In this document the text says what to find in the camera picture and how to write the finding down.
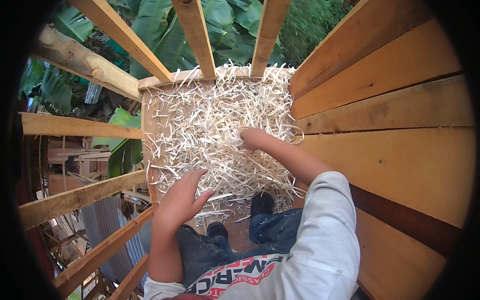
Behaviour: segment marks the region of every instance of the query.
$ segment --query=wooden frame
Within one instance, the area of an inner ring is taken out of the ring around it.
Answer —
[[[41,33],[34,55],[138,102],[150,87],[173,84],[175,74],[105,0],[69,1],[153,77],[137,80],[50,26]],[[265,75],[289,2],[264,1],[252,69],[237,68],[237,78]],[[200,0],[172,3],[200,65],[194,79],[215,80],[222,70],[215,68]],[[175,82],[191,74],[180,72]],[[352,196],[362,255],[359,284],[377,300],[421,298],[461,235],[475,152],[467,87],[441,26],[420,0],[361,0],[300,65],[290,83],[295,97],[291,114],[298,119],[294,124],[309,134],[300,147],[325,159],[356,185]],[[22,124],[25,135],[142,138],[141,129],[66,117],[25,113]],[[32,228],[114,192],[138,196],[126,189],[145,177],[145,171],[137,171],[47,197],[20,206],[20,215],[25,228]],[[448,184],[438,187],[445,179]],[[155,201],[152,186],[149,189]],[[53,281],[59,292],[67,297],[138,232],[154,209],[148,208],[63,271]],[[403,222],[406,215],[410,224]],[[423,230],[414,230],[415,222],[423,224]],[[144,256],[112,294],[114,299],[130,295],[146,262]]]

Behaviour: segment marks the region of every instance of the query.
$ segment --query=pants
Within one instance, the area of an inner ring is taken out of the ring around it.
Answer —
[[[287,254],[297,241],[297,231],[302,214],[301,208],[283,213],[256,215],[250,221],[249,238],[259,244],[258,248],[245,253],[233,253],[228,240],[222,236],[210,238],[198,234],[192,227],[182,225],[176,238],[183,263],[183,285],[188,288],[211,268],[229,264],[256,255]],[[150,254],[152,243],[152,221],[140,230],[140,240]]]

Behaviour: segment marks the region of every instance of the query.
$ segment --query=hand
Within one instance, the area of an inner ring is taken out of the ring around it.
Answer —
[[[155,218],[162,223],[165,230],[177,231],[183,223],[191,220],[213,195],[213,191],[205,191],[195,199],[198,181],[206,172],[206,169],[198,169],[185,173],[162,197]]]
[[[242,146],[247,150],[259,150],[267,143],[267,140],[272,136],[260,128],[247,128],[240,133],[243,139]]]

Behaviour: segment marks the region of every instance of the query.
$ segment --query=shirt sleeve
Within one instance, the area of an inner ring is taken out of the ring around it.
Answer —
[[[144,285],[144,300],[173,298],[185,291],[183,284],[177,282],[158,282],[147,277]]]
[[[320,174],[310,185],[297,233],[281,277],[286,298],[350,299],[357,281],[360,247],[347,178]]]

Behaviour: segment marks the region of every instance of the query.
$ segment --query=black shoe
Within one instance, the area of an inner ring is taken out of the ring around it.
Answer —
[[[275,201],[270,193],[260,192],[252,197],[250,205],[250,220],[259,214],[273,214]]]
[[[207,226],[207,236],[210,238],[220,235],[228,240],[228,231],[220,222],[212,222]]]

